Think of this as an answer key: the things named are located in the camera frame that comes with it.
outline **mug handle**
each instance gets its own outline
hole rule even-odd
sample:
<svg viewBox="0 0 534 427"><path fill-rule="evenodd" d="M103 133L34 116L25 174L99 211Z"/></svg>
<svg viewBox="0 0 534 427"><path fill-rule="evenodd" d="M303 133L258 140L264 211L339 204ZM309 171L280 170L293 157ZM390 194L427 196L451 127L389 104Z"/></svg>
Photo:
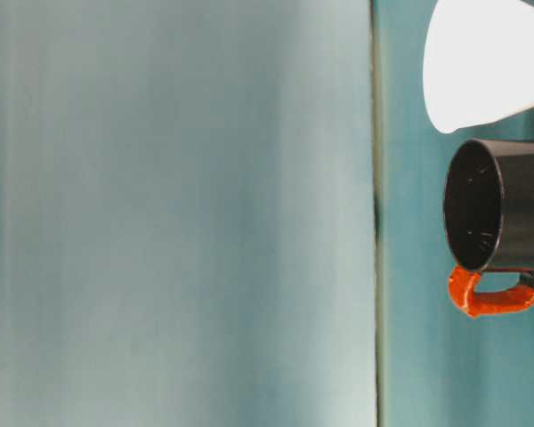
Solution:
<svg viewBox="0 0 534 427"><path fill-rule="evenodd" d="M525 311L534 305L534 272L522 272L516 286L500 292L476 293L481 273L456 266L449 278L449 295L471 318Z"/></svg>

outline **mug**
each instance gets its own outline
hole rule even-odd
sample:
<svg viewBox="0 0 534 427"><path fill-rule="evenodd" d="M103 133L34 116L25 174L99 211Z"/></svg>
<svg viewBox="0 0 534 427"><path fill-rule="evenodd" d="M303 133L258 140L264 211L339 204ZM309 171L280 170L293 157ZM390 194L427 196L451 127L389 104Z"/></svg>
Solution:
<svg viewBox="0 0 534 427"><path fill-rule="evenodd" d="M471 317L534 305L534 141L469 140L453 157L443 202L457 262L449 295ZM520 273L501 292L477 293L485 272Z"/></svg>

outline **white object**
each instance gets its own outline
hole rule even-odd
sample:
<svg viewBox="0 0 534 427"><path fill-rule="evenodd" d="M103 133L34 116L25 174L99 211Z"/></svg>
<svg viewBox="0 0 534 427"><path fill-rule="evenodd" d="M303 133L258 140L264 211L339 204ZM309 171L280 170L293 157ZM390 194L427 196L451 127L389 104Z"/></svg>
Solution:
<svg viewBox="0 0 534 427"><path fill-rule="evenodd" d="M439 0L425 43L427 113L442 133L534 107L534 7Z"/></svg>

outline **teal surface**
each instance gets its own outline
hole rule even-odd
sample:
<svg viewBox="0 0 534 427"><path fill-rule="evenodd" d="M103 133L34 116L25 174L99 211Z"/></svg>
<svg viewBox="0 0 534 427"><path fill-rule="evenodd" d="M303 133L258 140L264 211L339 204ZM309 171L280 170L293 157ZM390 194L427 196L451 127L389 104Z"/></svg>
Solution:
<svg viewBox="0 0 534 427"><path fill-rule="evenodd" d="M0 426L374 424L369 36L0 0Z"/></svg>
<svg viewBox="0 0 534 427"><path fill-rule="evenodd" d="M374 4L381 424L534 425L534 309L477 320L455 310L447 296L453 263L441 218L445 173L459 144L471 136L534 138L534 110L451 135L433 129L421 75L434 3ZM483 286L501 289L512 281L493 275Z"/></svg>

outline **gray-blue wall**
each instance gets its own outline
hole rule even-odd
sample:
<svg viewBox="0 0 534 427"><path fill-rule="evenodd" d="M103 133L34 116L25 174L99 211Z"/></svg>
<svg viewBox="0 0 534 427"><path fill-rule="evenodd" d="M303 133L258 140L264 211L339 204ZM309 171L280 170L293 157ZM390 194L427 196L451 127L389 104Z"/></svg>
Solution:
<svg viewBox="0 0 534 427"><path fill-rule="evenodd" d="M0 426L375 423L368 13L0 0Z"/></svg>

